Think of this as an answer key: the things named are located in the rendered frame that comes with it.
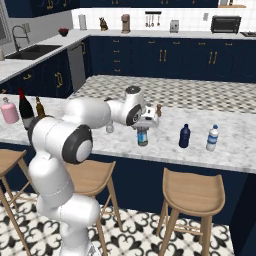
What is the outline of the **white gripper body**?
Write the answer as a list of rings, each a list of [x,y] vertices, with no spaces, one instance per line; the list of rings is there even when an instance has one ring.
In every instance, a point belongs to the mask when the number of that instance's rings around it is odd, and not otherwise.
[[[134,124],[135,128],[156,128],[159,126],[159,117],[141,116],[140,119]]]

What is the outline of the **dark blue bottle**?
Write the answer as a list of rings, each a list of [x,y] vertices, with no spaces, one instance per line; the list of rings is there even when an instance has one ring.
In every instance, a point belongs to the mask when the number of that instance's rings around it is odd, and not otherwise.
[[[189,139],[190,139],[190,129],[188,128],[188,125],[185,124],[180,131],[179,146],[181,148],[187,148],[189,145]]]

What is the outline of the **navy kitchen island base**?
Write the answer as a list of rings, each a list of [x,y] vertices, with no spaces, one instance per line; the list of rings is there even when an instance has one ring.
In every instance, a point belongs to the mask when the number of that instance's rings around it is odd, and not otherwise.
[[[221,212],[213,216],[210,244],[210,256],[232,256],[230,236],[233,244],[234,256],[256,256],[256,174],[219,169],[203,168],[206,164],[199,153],[192,150],[192,166],[174,164],[171,150],[154,151],[153,156],[146,153],[147,147],[138,147],[142,155],[128,158],[118,157],[119,153],[91,154],[90,160],[113,162],[113,184],[117,203],[121,208],[123,231],[120,232],[114,216],[103,216],[102,224],[109,256],[158,256],[162,245],[165,229],[160,237],[155,236],[158,226],[156,223],[163,204],[162,177],[164,167],[176,172],[195,173],[201,175],[222,175],[226,202]],[[39,217],[33,202],[16,201],[14,216],[21,224],[21,232],[32,256],[58,256],[60,249],[59,224],[56,221]],[[18,243],[19,236],[15,229],[7,235],[7,224],[12,224],[10,218],[5,217],[6,211],[0,202],[0,233],[2,256],[27,256],[22,250],[22,243]],[[172,233],[166,256],[201,256],[202,247],[198,243],[198,236],[188,233]]]

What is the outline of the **white and blue water bottle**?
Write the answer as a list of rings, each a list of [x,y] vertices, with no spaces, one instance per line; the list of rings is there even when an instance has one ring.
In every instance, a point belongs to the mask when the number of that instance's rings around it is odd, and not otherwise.
[[[207,138],[207,144],[206,144],[206,149],[210,152],[213,152],[215,147],[216,147],[216,143],[218,140],[218,126],[214,125],[208,134],[208,138]]]

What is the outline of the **navy lower cupboards with drawers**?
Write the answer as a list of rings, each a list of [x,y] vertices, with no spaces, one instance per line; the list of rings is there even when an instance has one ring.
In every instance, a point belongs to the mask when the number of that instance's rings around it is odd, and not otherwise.
[[[85,74],[256,83],[256,40],[89,36]]]

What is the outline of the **wooden bar stool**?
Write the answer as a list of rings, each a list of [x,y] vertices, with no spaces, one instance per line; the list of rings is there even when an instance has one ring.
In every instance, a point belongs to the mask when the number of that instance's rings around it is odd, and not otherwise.
[[[4,188],[6,189],[10,200],[7,200],[2,188],[0,186],[0,201],[2,202],[22,244],[27,253],[27,256],[31,256],[30,250],[26,244],[24,236],[20,231],[20,228],[17,224],[17,221],[13,215],[11,210],[11,205],[14,205],[15,209],[17,209],[16,200],[20,197],[20,194],[24,192],[24,190],[30,185],[30,178],[28,176],[28,167],[24,161],[24,156],[26,155],[26,151],[12,151],[8,149],[0,149],[0,181],[3,183]],[[24,185],[24,187],[15,195],[12,195],[8,182],[6,180],[6,175],[9,171],[11,171],[16,165],[18,165],[26,176],[28,182]]]
[[[201,255],[208,256],[212,217],[218,214],[225,204],[222,176],[182,173],[165,168],[162,191],[164,201],[156,235],[160,234],[163,221],[166,221],[166,232],[159,256],[164,256],[173,231],[197,235],[202,245]],[[177,224],[180,213],[200,217],[200,227]]]
[[[86,160],[79,165],[66,165],[67,171],[72,178],[76,193],[83,194],[91,198],[96,198],[96,196],[100,194],[105,187],[108,188],[109,196],[100,212],[100,217],[96,222],[99,240],[101,242],[104,256],[108,256],[108,252],[101,226],[101,218],[105,214],[105,210],[109,202],[112,202],[114,215],[117,218],[119,229],[122,229],[116,193],[112,180],[112,173],[115,165],[115,161],[111,163],[104,163],[94,160]]]

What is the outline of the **grey dishwasher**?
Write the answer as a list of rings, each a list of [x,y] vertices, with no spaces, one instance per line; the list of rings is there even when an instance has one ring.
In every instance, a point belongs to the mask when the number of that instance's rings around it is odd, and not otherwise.
[[[80,43],[68,48],[68,58],[73,91],[77,92],[86,82],[82,45]]]

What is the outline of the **brown glass bottle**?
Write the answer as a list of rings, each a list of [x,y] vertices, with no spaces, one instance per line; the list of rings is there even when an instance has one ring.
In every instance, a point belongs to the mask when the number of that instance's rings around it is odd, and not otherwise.
[[[38,117],[43,118],[45,117],[45,111],[44,111],[44,107],[39,99],[38,96],[36,96],[36,110],[38,113]]]

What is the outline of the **navy cupboards under sink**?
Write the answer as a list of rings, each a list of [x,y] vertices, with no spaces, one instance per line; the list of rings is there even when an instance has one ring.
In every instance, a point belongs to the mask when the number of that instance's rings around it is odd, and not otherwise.
[[[26,96],[68,98],[73,86],[67,51],[0,83],[0,93],[17,95],[19,88]]]

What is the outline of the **white canister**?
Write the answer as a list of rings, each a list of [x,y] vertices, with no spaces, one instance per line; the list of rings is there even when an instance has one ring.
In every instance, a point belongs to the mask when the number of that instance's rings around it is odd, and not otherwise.
[[[87,30],[86,16],[83,14],[78,15],[80,30]]]

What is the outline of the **black toaster oven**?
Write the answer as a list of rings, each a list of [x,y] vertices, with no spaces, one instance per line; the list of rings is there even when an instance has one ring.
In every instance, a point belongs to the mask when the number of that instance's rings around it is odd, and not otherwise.
[[[239,32],[241,23],[240,16],[218,16],[214,15],[211,22],[212,33],[235,33]]]

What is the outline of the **dark wine bottle red cap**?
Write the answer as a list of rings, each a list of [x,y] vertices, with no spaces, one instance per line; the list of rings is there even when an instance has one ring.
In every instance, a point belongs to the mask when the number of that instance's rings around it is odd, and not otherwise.
[[[26,99],[21,88],[18,89],[19,93],[19,112],[25,129],[28,129],[31,122],[34,120],[34,112],[31,104]]]

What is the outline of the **navy upper cupboards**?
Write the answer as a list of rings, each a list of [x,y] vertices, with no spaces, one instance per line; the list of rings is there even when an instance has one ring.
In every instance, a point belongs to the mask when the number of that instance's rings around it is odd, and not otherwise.
[[[33,18],[76,8],[217,8],[219,0],[4,0],[10,18]]]

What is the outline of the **black sink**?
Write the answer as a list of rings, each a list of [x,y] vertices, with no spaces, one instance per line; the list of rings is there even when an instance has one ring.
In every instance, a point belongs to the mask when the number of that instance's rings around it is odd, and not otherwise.
[[[6,59],[12,60],[36,60],[51,55],[60,45],[34,45],[18,52],[6,55]]]

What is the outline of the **rail with hanging utensils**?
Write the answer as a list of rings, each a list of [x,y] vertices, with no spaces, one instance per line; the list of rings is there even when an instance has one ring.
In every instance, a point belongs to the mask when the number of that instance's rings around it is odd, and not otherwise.
[[[145,26],[148,28],[158,27],[160,25],[161,11],[146,11]]]

